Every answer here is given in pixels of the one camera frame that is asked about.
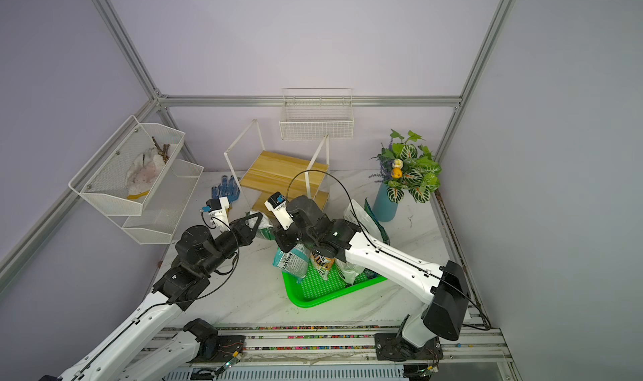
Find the teal white fertilizer bag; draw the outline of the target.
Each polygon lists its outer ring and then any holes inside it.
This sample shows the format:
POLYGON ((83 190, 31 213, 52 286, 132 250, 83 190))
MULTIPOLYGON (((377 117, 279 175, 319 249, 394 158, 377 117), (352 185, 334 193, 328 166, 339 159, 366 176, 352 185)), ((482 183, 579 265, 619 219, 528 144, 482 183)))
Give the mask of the teal white fertilizer bag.
POLYGON ((289 252, 278 248, 273 259, 273 266, 301 282, 306 278, 310 262, 309 250, 304 245, 298 244, 289 252))

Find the orange fertilizer bag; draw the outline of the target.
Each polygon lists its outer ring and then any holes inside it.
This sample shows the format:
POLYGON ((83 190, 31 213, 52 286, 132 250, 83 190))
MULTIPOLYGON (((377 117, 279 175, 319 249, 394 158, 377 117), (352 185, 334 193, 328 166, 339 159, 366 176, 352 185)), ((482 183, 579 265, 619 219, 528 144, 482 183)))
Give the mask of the orange fertilizer bag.
POLYGON ((324 255, 321 255, 319 253, 313 253, 311 255, 311 262, 313 263, 315 271, 318 273, 321 279, 327 281, 335 263, 335 259, 325 257, 324 255))

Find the white printed fertilizer bag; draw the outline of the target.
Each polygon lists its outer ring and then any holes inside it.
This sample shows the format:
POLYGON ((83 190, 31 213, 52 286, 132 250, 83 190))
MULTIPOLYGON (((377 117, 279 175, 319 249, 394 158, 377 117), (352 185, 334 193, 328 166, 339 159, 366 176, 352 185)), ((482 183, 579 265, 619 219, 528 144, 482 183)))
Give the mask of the white printed fertilizer bag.
MULTIPOLYGON (((358 215, 356 213, 356 208, 359 203, 356 200, 351 200, 351 203, 348 205, 344 211, 343 218, 354 225, 360 223, 358 215)), ((341 260, 336 260, 335 266, 338 268, 338 274, 341 279, 349 286, 356 285, 366 280, 373 280, 379 277, 377 272, 374 272, 364 266, 356 265, 353 263, 346 263, 341 260)))

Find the green blue fertilizer bag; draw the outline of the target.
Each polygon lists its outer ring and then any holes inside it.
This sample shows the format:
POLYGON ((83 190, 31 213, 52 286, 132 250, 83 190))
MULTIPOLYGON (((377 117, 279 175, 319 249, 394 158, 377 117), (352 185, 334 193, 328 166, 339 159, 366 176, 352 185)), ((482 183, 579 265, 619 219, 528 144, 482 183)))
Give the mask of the green blue fertilizer bag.
POLYGON ((368 234, 373 238, 383 243, 389 243, 390 238, 383 225, 376 218, 373 210, 368 203, 364 200, 364 205, 358 205, 356 208, 360 223, 364 226, 368 234))

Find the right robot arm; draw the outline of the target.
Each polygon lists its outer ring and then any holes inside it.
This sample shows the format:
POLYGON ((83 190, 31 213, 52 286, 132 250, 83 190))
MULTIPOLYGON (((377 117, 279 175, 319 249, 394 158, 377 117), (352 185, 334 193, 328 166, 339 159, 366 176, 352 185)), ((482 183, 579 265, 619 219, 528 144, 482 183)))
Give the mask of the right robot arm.
POLYGON ((416 349, 434 337, 460 338, 470 303, 470 289, 463 268, 449 260, 438 265, 407 255, 363 230, 360 225, 330 220, 305 195, 288 201, 279 192, 265 202, 279 225, 274 234, 279 248, 289 252, 298 245, 328 259, 363 266, 402 286, 424 306, 401 329, 405 344, 416 349))

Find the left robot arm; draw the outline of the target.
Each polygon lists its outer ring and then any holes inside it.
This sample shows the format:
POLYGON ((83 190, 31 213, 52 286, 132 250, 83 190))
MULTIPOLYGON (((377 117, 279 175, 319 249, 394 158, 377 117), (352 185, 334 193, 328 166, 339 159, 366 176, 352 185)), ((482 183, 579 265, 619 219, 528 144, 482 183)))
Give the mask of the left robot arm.
POLYGON ((184 230, 171 267, 137 309, 76 364, 58 376, 47 374, 40 379, 115 380, 162 328, 201 298, 211 275, 221 273, 221 265, 238 262, 239 250, 252 244, 262 217, 257 212, 223 224, 216 237, 206 223, 184 230))

